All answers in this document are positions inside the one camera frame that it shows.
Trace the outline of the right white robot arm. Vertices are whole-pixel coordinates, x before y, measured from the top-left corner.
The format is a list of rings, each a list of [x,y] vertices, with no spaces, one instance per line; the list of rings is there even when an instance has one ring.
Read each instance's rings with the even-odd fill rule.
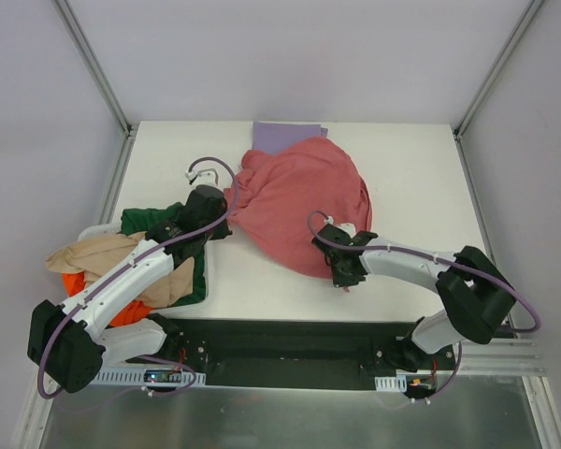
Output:
[[[430,253],[345,226],[325,224],[311,243],[324,255],[336,287],[352,287],[379,275],[413,284],[437,295],[442,309],[417,320],[406,336],[383,348],[385,362],[415,372],[436,354],[463,340],[487,344],[501,331],[516,303],[511,286],[478,248]]]

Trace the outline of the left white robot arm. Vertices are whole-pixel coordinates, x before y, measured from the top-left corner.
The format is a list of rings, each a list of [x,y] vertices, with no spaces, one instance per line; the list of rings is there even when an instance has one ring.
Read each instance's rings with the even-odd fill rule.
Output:
[[[45,300],[32,312],[27,356],[38,366],[36,386],[42,398],[44,378],[59,392],[76,393],[103,365],[133,358],[182,363],[180,329],[160,313],[114,326],[113,319],[140,294],[193,259],[211,239],[231,231],[227,219],[237,199],[226,199],[213,185],[199,185],[179,212],[155,223],[131,251],[91,286],[55,305]]]

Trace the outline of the pink t shirt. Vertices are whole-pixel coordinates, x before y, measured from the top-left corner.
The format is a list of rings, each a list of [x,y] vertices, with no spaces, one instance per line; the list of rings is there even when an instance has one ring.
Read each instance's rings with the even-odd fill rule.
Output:
[[[312,243],[307,220],[314,210],[338,223],[368,231],[372,205],[351,157],[328,138],[315,137],[272,155],[247,151],[236,175],[238,195],[228,223],[236,225],[268,257],[302,275],[329,279],[330,267]]]

